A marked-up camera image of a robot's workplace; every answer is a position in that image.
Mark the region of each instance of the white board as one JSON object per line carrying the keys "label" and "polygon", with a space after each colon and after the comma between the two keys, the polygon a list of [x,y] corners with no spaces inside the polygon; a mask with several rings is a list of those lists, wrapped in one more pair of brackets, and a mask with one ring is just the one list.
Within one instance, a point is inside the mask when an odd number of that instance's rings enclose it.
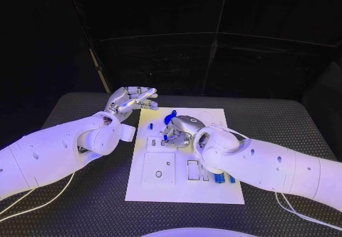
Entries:
{"label": "white board", "polygon": [[188,162],[198,161],[192,146],[183,149],[162,146],[164,117],[173,110],[177,115],[198,118],[206,126],[212,123],[226,126],[222,109],[141,110],[125,201],[244,204],[239,181],[231,183],[225,173],[225,183],[216,184],[213,174],[202,169],[200,163],[196,170],[196,162]]}

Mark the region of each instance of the table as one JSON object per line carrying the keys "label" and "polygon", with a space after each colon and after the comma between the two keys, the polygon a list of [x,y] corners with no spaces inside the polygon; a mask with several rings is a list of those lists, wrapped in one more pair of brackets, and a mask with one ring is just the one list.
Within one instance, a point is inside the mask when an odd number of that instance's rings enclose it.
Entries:
{"label": "table", "polygon": [[[62,96],[43,128],[91,116],[104,109],[110,94]],[[289,100],[160,96],[160,107],[224,108],[228,127],[254,139],[335,160],[303,106]],[[138,124],[134,111],[125,124]],[[286,212],[274,193],[241,183],[245,205],[124,201],[134,142],[120,141],[112,152],[81,169],[61,197],[42,209],[0,223],[0,236],[141,236],[159,230],[205,227],[257,236],[340,236],[340,232]],[[68,177],[39,188],[6,215],[48,202]],[[0,202],[4,207],[22,196]],[[342,214],[312,200],[289,196],[300,213],[340,226]]]}

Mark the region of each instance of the blue object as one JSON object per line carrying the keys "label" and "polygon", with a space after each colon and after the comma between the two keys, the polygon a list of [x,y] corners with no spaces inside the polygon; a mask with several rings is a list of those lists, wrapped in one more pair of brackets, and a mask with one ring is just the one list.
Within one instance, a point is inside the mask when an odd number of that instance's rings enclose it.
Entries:
{"label": "blue object", "polygon": [[234,184],[235,183],[235,179],[234,177],[229,175],[229,182]]}
{"label": "blue object", "polygon": [[166,123],[166,125],[169,124],[169,122],[170,122],[170,120],[172,120],[173,117],[176,117],[176,110],[173,110],[173,111],[172,111],[172,114],[167,115],[166,118],[164,118],[164,123]]}
{"label": "blue object", "polygon": [[225,182],[225,174],[213,174],[215,177],[215,183],[222,184]]}

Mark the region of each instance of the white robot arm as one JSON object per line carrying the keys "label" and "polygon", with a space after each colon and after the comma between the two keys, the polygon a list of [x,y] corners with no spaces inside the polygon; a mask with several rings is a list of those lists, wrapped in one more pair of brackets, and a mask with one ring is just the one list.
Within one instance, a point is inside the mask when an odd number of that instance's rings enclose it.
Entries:
{"label": "white robot arm", "polygon": [[121,124],[133,109],[157,110],[156,89],[121,87],[105,111],[43,129],[0,150],[0,200],[48,185],[108,155],[118,140],[131,141],[136,128]]}
{"label": "white robot arm", "polygon": [[170,129],[180,136],[166,144],[185,147],[192,140],[196,157],[212,173],[225,171],[257,188],[303,196],[342,211],[342,163],[264,141],[239,141],[228,128],[203,127],[188,116],[172,118],[164,133]]}

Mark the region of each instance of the cable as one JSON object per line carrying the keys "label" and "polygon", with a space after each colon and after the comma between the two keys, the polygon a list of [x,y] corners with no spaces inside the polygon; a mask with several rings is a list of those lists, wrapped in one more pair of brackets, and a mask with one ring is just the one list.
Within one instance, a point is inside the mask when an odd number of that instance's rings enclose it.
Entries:
{"label": "cable", "polygon": [[[14,216],[19,216],[19,215],[22,215],[22,214],[24,214],[24,213],[27,213],[27,212],[30,212],[30,211],[35,211],[36,209],[39,209],[39,208],[45,207],[48,204],[50,204],[50,203],[55,201],[55,199],[61,196],[61,194],[62,194],[62,192],[65,191],[65,189],[68,188],[69,183],[71,183],[71,180],[72,180],[72,178],[74,178],[74,174],[75,174],[75,173],[72,173],[72,175],[71,175],[71,178],[69,178],[69,181],[68,181],[68,183],[66,183],[66,186],[63,187],[62,191],[59,192],[59,194],[53,197],[53,199],[52,199],[50,201],[48,201],[43,205],[40,205],[40,206],[32,208],[30,210],[22,211],[22,212],[13,214],[11,216],[4,217],[3,219],[0,219],[0,222],[4,221],[4,220],[7,220],[9,218],[11,218],[11,217],[14,217]],[[9,210],[9,208],[10,208],[19,201],[33,192],[33,190],[1,211],[1,214]]]}
{"label": "cable", "polygon": [[294,215],[297,215],[297,216],[299,216],[302,219],[304,219],[306,221],[310,221],[310,222],[313,222],[313,223],[317,223],[317,224],[320,224],[320,225],[323,225],[323,226],[327,226],[327,227],[330,227],[330,228],[333,228],[333,229],[342,231],[342,228],[340,228],[340,227],[333,226],[333,225],[330,225],[330,224],[327,224],[327,223],[325,223],[325,222],[322,222],[322,221],[319,221],[319,220],[310,218],[309,216],[304,216],[303,214],[297,213],[296,210],[294,210],[294,208],[293,208],[291,205],[290,205],[290,202],[289,202],[289,200],[287,200],[284,194],[281,194],[281,195],[283,195],[283,198],[284,198],[284,200],[286,200],[286,202],[287,202],[287,205],[289,205],[289,207],[291,208],[291,210],[289,210],[289,209],[281,205],[281,203],[280,203],[278,194],[277,194],[277,193],[274,193],[274,194],[276,194],[276,199],[277,199],[278,205],[280,205],[280,207],[281,207],[286,211],[289,211],[290,213],[293,213]]}

